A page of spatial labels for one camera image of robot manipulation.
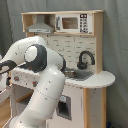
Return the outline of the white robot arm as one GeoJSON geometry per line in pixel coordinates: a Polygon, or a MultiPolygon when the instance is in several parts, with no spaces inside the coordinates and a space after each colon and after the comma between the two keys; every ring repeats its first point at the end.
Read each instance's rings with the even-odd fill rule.
{"type": "Polygon", "coordinates": [[[11,45],[0,61],[0,75],[23,62],[39,73],[39,82],[28,105],[10,121],[9,128],[39,128],[52,117],[59,102],[65,84],[66,61],[48,48],[42,37],[28,37],[11,45]]]}

